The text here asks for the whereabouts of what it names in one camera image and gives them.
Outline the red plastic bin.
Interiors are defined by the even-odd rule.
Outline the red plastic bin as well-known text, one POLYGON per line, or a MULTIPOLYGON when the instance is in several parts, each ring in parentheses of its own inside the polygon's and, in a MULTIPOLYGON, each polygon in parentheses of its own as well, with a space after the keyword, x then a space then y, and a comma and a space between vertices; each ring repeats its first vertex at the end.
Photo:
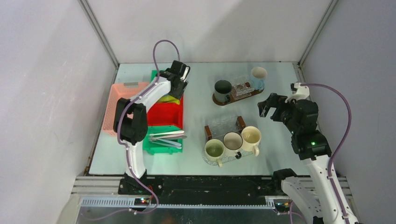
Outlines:
POLYGON ((183 129, 184 98, 180 105, 155 103, 147 113, 148 126, 177 126, 183 129))

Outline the cream mug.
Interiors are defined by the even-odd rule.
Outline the cream mug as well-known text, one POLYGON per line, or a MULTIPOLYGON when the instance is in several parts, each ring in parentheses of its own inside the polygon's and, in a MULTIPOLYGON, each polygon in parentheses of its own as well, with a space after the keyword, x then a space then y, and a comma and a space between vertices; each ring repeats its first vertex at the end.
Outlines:
POLYGON ((260 153, 259 144, 262 138, 260 130, 254 126, 247 126, 242 130, 241 136, 243 139, 241 149, 252 152, 254 156, 258 156, 260 153))

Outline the light blue mug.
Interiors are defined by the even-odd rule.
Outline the light blue mug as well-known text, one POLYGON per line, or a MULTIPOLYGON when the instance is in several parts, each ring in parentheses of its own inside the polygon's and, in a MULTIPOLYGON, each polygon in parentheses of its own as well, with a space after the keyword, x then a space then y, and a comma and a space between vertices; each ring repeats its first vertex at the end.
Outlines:
POLYGON ((251 70, 250 80, 255 90, 264 90, 265 79, 268 73, 263 67, 254 67, 251 70))

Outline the black mug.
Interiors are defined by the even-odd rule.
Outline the black mug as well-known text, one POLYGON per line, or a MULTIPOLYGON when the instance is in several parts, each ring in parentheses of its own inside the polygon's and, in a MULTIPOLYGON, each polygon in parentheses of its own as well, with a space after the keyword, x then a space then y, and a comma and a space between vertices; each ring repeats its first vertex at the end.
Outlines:
POLYGON ((219 80, 214 86, 214 96, 215 99, 220 103, 229 103, 231 101, 232 85, 227 80, 219 80))

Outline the clear acrylic holder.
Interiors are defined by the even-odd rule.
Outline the clear acrylic holder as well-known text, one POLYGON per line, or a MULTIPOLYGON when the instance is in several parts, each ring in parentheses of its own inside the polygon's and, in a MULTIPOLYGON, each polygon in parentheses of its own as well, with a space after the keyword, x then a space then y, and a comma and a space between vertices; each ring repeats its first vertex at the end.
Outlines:
POLYGON ((237 77, 231 81, 231 84, 233 86, 231 93, 236 96, 255 90, 252 87, 250 78, 247 76, 237 77))

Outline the clear holder with brown ends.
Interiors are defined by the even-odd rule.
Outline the clear holder with brown ends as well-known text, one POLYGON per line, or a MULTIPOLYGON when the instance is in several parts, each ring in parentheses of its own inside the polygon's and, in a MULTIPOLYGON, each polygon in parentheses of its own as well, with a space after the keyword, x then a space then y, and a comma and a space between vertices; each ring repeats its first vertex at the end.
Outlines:
POLYGON ((241 116, 212 120, 204 127, 205 140, 223 140, 225 134, 229 132, 241 133, 245 127, 246 123, 241 116))

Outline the white ribbed mug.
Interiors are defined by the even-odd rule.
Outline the white ribbed mug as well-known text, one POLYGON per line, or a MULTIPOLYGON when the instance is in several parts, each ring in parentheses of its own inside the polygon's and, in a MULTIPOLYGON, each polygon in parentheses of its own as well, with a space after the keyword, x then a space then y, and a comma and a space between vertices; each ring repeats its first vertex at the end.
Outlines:
POLYGON ((237 132, 228 132, 223 137, 223 144, 225 146, 225 155, 233 156, 236 159, 240 159, 241 147, 243 145, 243 139, 237 132))

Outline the clear textured oval tray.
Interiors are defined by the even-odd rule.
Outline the clear textured oval tray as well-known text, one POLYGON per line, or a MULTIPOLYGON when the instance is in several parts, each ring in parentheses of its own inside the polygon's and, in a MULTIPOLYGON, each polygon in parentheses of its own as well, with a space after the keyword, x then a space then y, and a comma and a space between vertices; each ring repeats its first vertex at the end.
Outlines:
POLYGON ((218 139, 212 139, 206 142, 201 155, 207 164, 222 167, 227 162, 245 156, 258 156, 260 153, 259 146, 260 144, 250 144, 246 141, 242 141, 241 144, 234 144, 230 141, 224 143, 218 139))

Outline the green mug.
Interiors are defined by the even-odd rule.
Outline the green mug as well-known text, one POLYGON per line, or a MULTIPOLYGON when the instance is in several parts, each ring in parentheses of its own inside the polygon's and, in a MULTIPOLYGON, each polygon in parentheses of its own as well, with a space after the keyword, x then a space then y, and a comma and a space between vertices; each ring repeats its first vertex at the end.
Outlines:
POLYGON ((225 147, 222 141, 211 139, 205 144, 205 156, 210 162, 215 162, 220 168, 223 166, 221 158, 224 156, 225 147))

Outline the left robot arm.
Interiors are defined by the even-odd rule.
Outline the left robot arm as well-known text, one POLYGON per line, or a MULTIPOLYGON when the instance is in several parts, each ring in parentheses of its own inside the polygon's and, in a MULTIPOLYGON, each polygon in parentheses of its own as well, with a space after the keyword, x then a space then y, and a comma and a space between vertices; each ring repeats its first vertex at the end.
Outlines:
POLYGON ((175 60, 169 68, 158 70, 156 77, 137 95, 117 102, 113 127, 118 143, 125 147, 126 174, 134 177, 129 187, 136 194, 143 194, 148 188, 148 182, 142 178, 146 173, 142 144, 148 132, 147 113, 165 95, 181 99, 190 71, 190 66, 175 60))

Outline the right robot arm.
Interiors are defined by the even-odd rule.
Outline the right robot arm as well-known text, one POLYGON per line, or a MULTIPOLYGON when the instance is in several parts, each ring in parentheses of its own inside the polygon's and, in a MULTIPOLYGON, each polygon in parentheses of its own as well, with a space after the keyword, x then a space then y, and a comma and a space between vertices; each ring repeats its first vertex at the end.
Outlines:
POLYGON ((302 186, 291 168, 273 173, 273 192, 287 194, 308 224, 359 223, 331 163, 333 154, 328 141, 317 129, 317 103, 307 99, 289 100, 287 96, 271 93, 257 106, 260 117, 266 117, 270 108, 275 109, 270 118, 283 123, 291 133, 293 151, 307 168, 317 196, 314 197, 302 186))

